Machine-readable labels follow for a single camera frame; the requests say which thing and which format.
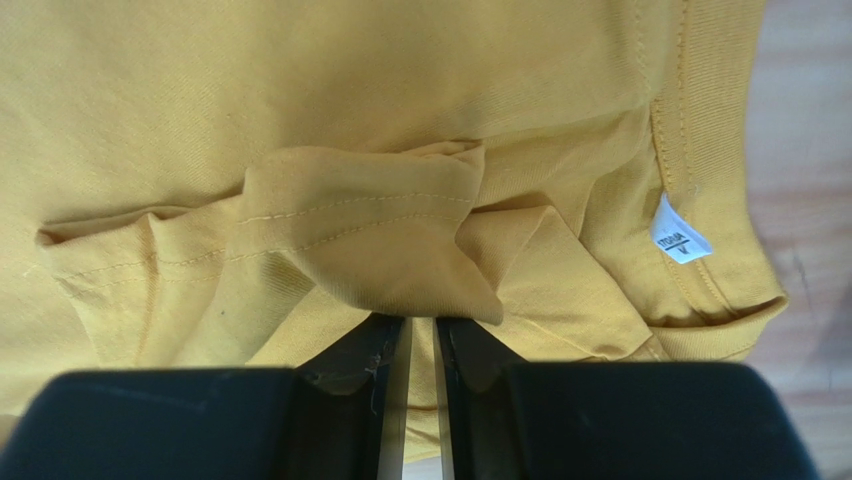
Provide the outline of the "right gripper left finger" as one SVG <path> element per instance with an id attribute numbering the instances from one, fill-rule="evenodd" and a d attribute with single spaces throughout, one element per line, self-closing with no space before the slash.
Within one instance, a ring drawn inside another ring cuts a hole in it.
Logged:
<path id="1" fill-rule="evenodd" d="M 5 479 L 397 479 L 405 322 L 373 314 L 296 368 L 77 371 L 48 383 Z"/>

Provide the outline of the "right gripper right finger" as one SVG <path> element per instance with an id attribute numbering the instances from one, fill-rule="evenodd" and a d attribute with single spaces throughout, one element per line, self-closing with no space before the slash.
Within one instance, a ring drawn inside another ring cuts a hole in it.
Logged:
<path id="1" fill-rule="evenodd" d="M 726 362 L 523 359 L 470 319 L 435 325 L 451 479 L 815 479 L 774 391 Z"/>

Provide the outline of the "yellow t-shirt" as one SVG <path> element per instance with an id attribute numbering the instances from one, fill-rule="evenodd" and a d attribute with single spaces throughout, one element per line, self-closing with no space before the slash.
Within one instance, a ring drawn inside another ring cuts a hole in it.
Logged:
<path id="1" fill-rule="evenodd" d="M 737 361 L 759 1 L 5 1 L 1 430 L 78 369 L 298 365 L 414 321 L 529 360 Z"/>

